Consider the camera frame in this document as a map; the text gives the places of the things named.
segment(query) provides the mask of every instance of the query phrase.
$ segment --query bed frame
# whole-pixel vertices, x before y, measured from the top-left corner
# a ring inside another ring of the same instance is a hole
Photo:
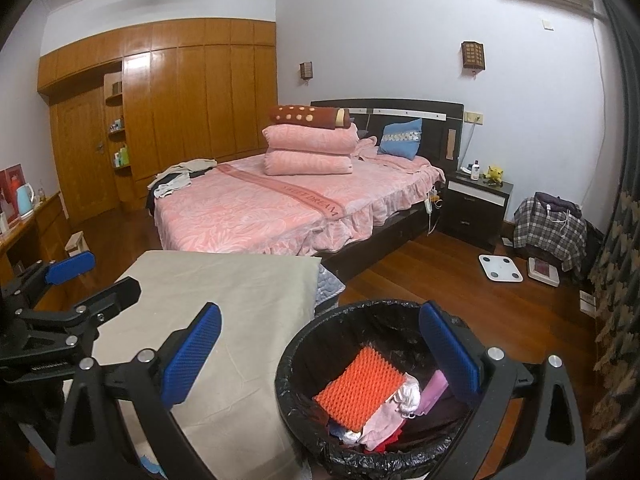
[[[442,168],[449,178],[458,168],[464,106],[440,101],[416,99],[337,99],[313,101],[312,106],[348,108],[359,130],[378,142],[388,124],[405,123],[422,117],[422,141],[418,155]],[[316,254],[322,264],[341,281],[347,282],[387,254],[425,231],[428,217],[423,203],[399,211],[384,225],[373,228],[370,238],[346,245],[335,253]]]

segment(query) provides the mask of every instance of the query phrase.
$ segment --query beige cloth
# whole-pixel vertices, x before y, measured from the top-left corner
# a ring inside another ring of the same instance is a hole
[[[158,173],[155,179],[153,179],[153,182],[146,186],[146,188],[151,189],[158,180],[166,177],[170,173],[185,173],[188,175],[190,173],[195,173],[196,171],[204,171],[208,170],[209,168],[215,168],[217,165],[218,163],[213,158],[194,158],[193,160],[188,160],[187,162],[181,162],[180,164],[169,166],[162,173]]]
[[[304,256],[149,251],[124,273],[140,282],[140,301],[101,327],[94,357],[111,364],[157,349],[207,301],[216,303],[222,334],[172,413],[219,480],[300,478],[273,381],[286,345],[313,317],[319,264]],[[152,458],[131,403],[121,405],[136,449]]]

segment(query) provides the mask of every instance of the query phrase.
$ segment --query wooden wardrobe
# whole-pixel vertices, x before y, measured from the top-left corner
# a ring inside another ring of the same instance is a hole
[[[172,164],[263,153],[277,104],[275,23],[197,18],[146,23],[77,41],[40,59],[60,187],[73,223],[122,204]],[[113,81],[122,96],[110,97]],[[109,134],[114,119],[124,131]],[[113,168],[129,147],[130,166]]]

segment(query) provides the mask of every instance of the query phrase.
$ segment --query wall outlet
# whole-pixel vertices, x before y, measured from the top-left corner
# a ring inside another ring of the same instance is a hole
[[[482,124],[484,122],[484,114],[478,112],[465,112],[465,123]]]

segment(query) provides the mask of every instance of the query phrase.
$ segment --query white wall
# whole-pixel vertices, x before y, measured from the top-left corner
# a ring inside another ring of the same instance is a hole
[[[49,107],[36,92],[40,41],[48,9],[33,0],[0,51],[0,170],[21,164],[35,190],[60,189],[53,159]]]
[[[550,20],[555,31],[542,27]],[[514,183],[507,218],[546,191],[582,203],[604,134],[600,60],[593,20],[540,0],[276,0],[280,102],[331,98],[414,98],[460,102],[482,112],[465,161],[504,168]],[[597,25],[606,70],[616,54]],[[460,43],[484,44],[487,70],[463,73]],[[305,85],[303,61],[314,64]],[[598,206],[615,192],[620,165],[620,81],[607,72],[609,175],[591,187],[588,219],[605,230]],[[466,145],[470,125],[463,131]]]
[[[275,21],[275,0],[77,0],[47,19],[41,54],[114,28],[179,18]]]

